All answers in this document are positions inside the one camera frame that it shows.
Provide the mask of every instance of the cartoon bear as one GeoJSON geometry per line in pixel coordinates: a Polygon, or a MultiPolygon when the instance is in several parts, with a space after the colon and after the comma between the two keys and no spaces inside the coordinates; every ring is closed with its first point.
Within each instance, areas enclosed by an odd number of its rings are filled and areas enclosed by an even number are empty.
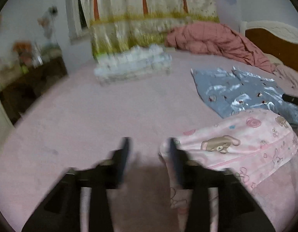
{"type": "Polygon", "coordinates": [[[222,137],[204,140],[202,142],[201,149],[209,152],[219,151],[220,153],[225,154],[228,153],[227,148],[230,145],[239,146],[240,140],[230,135],[224,135],[222,137]]]}
{"type": "Polygon", "coordinates": [[[286,119],[283,118],[282,116],[278,116],[278,117],[276,117],[276,121],[278,122],[278,124],[279,124],[280,126],[284,126],[285,128],[289,128],[289,127],[288,127],[288,124],[287,124],[287,122],[286,122],[286,119]]]}

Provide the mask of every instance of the white headboard frame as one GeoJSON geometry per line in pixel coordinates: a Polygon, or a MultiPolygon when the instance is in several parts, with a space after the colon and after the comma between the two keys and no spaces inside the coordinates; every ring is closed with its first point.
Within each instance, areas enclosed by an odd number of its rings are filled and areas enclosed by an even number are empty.
{"type": "Polygon", "coordinates": [[[245,35],[245,31],[248,29],[261,28],[269,31],[273,35],[286,40],[291,43],[298,44],[298,29],[277,21],[242,21],[240,23],[240,33],[245,35]]]}

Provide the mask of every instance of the pink bed sheet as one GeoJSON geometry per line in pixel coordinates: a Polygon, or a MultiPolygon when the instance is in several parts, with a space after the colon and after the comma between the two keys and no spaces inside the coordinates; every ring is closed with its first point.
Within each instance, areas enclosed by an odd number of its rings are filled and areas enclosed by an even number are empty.
{"type": "MultiPolygon", "coordinates": [[[[158,157],[167,137],[211,126],[221,118],[197,95],[191,68],[230,70],[232,66],[275,77],[224,57],[176,52],[173,72],[101,87],[93,65],[55,86],[17,125],[0,154],[0,210],[16,232],[61,172],[91,167],[133,138],[124,184],[109,192],[115,231],[176,232],[169,179],[158,157]]],[[[295,89],[275,77],[288,93],[295,89]]],[[[87,218],[88,190],[82,217],[87,218]]],[[[281,232],[298,210],[298,153],[254,191],[281,232]]]]}

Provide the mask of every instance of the white wall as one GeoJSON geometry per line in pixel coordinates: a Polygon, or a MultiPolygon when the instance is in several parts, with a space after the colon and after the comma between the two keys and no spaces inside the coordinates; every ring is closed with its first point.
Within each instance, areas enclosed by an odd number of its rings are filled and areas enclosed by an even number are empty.
{"type": "Polygon", "coordinates": [[[298,28],[298,13],[290,0],[240,0],[243,21],[279,21],[298,28]]]}
{"type": "MultiPolygon", "coordinates": [[[[38,25],[50,6],[57,6],[55,19],[56,39],[63,51],[65,65],[69,72],[92,60],[90,41],[70,44],[65,0],[9,0],[2,10],[0,27],[0,55],[5,55],[16,40],[46,42],[43,29],[38,25]]],[[[280,21],[298,28],[298,13],[289,0],[237,0],[239,15],[243,21],[280,21]]]]}
{"type": "Polygon", "coordinates": [[[220,23],[227,24],[233,30],[240,31],[241,3],[240,0],[215,0],[220,23]]]}
{"type": "Polygon", "coordinates": [[[62,51],[68,72],[92,59],[91,44],[87,39],[71,46],[67,26],[65,0],[8,0],[1,15],[0,55],[10,52],[16,40],[31,40],[38,44],[46,43],[43,29],[37,23],[37,18],[43,16],[50,6],[57,6],[58,15],[54,20],[56,39],[62,51]]]}

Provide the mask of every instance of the gray patterned cloth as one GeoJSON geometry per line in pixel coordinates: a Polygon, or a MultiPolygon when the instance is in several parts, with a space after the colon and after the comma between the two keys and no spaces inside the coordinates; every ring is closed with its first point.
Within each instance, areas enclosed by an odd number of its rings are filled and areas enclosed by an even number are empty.
{"type": "Polygon", "coordinates": [[[298,106],[282,99],[283,90],[272,78],[241,71],[192,70],[197,92],[202,100],[222,118],[251,108],[272,110],[298,127],[298,106]]]}

